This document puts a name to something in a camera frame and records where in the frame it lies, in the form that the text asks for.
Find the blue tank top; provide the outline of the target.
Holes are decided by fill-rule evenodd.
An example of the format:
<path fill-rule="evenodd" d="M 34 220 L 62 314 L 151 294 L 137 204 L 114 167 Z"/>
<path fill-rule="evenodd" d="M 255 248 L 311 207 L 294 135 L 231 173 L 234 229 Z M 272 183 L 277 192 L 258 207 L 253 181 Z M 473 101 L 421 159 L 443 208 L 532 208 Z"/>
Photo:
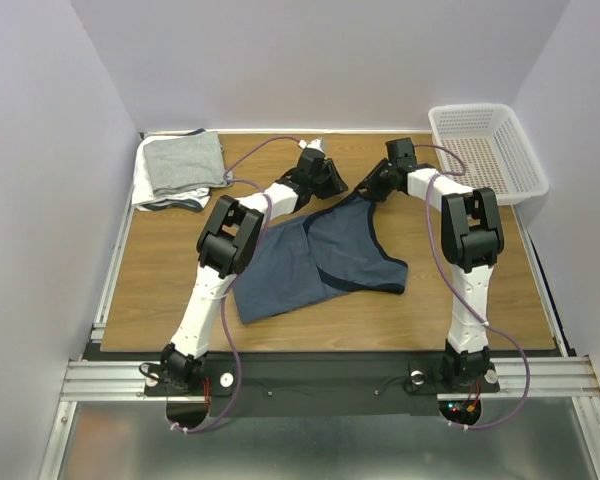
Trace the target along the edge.
<path fill-rule="evenodd" d="M 334 206 L 270 228 L 233 287 L 242 323 L 349 293 L 405 292 L 408 264 L 386 253 L 376 204 L 354 192 Z"/>

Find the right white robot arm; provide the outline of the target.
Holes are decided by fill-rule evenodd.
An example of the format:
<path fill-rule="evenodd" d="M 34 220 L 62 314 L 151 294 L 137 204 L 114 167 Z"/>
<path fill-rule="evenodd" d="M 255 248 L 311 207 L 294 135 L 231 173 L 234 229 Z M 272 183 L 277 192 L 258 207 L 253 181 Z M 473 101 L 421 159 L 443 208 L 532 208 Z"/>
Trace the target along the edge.
<path fill-rule="evenodd" d="M 373 201 L 384 201 L 394 191 L 422 199 L 430 242 L 434 241 L 430 210 L 440 212 L 441 246 L 431 250 L 453 295 L 440 378 L 447 388 L 462 390 L 490 369 L 488 289 L 504 250 L 504 233 L 495 192 L 459 183 L 457 179 L 468 171 L 466 163 L 445 147 L 435 148 L 454 158 L 459 169 L 440 172 L 417 160 L 411 138 L 391 140 L 386 143 L 387 157 L 356 190 Z"/>

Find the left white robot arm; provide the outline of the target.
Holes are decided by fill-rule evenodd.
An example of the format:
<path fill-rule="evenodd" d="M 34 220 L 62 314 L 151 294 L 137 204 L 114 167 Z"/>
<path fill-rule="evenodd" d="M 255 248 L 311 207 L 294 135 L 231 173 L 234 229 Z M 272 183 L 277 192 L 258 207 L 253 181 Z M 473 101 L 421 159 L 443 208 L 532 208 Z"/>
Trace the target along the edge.
<path fill-rule="evenodd" d="M 334 161 L 326 156 L 321 138 L 301 140 L 299 148 L 296 166 L 269 187 L 263 189 L 243 179 L 241 182 L 252 185 L 255 193 L 241 198 L 223 195 L 216 201 L 196 244 L 196 279 L 183 318 L 159 362 L 139 367 L 147 387 L 171 384 L 182 394 L 207 388 L 203 365 L 213 324 L 231 285 L 251 262 L 269 222 L 299 211 L 314 197 L 328 199 L 347 191 Z"/>

